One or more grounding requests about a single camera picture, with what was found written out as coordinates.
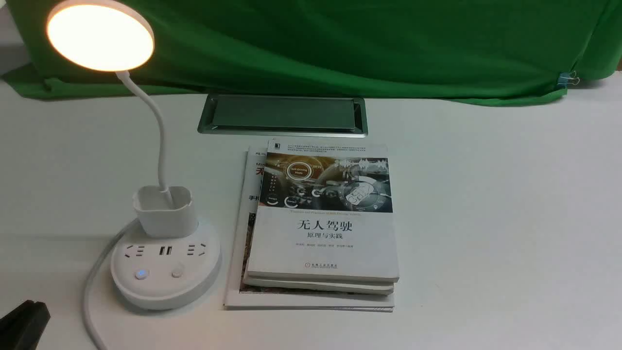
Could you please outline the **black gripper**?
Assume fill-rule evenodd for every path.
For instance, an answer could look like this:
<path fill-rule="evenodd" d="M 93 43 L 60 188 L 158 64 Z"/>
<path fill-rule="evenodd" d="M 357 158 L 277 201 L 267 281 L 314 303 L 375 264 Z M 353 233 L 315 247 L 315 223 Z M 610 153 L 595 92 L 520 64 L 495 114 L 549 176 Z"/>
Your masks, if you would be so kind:
<path fill-rule="evenodd" d="M 0 320 L 0 348 L 35 350 L 50 318 L 45 303 L 24 301 Z"/>

